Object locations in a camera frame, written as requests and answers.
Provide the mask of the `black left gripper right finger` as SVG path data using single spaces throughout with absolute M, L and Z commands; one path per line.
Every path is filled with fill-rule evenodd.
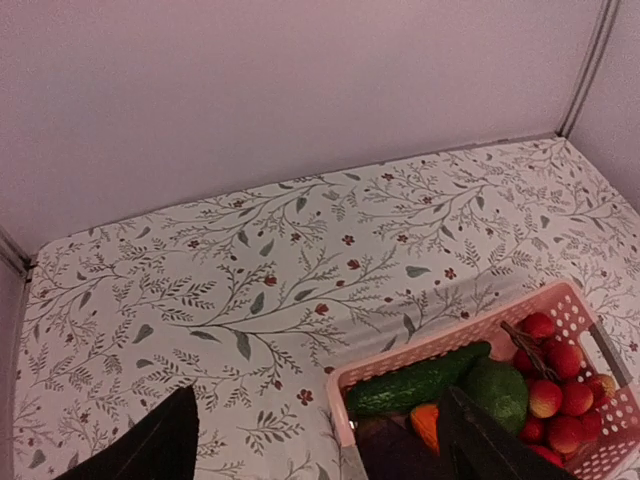
M 502 428 L 457 387 L 438 402 L 439 456 L 450 479 L 572 479 Z

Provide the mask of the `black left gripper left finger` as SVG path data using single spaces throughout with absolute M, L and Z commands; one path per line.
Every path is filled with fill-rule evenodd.
M 198 438 L 194 388 L 180 387 L 112 445 L 60 477 L 192 480 Z

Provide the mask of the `dark purple eggplant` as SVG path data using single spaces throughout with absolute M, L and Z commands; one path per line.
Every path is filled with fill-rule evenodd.
M 448 479 L 438 454 L 388 417 L 358 421 L 356 444 L 369 479 Z

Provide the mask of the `red lychee bunch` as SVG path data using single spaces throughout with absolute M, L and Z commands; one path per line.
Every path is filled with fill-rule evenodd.
M 600 409 L 613 399 L 615 382 L 606 374 L 581 376 L 586 366 L 582 348 L 557 339 L 546 314 L 530 314 L 516 326 L 503 321 L 501 328 L 516 346 L 512 365 L 524 375 L 527 387 L 519 439 L 563 467 L 601 436 Z

